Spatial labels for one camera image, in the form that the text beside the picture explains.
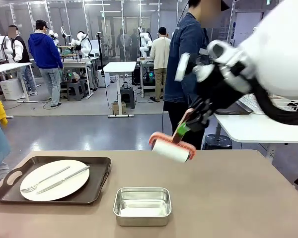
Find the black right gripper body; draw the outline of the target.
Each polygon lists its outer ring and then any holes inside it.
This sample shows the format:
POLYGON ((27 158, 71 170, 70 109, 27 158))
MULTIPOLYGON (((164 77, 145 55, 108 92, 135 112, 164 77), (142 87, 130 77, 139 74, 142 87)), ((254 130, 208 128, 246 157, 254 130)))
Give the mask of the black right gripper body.
POLYGON ((194 74, 197 79, 194 106, 209 105, 213 112, 226 109, 238 101, 244 93, 230 86, 223 77, 220 67, 216 64, 196 65, 194 74))

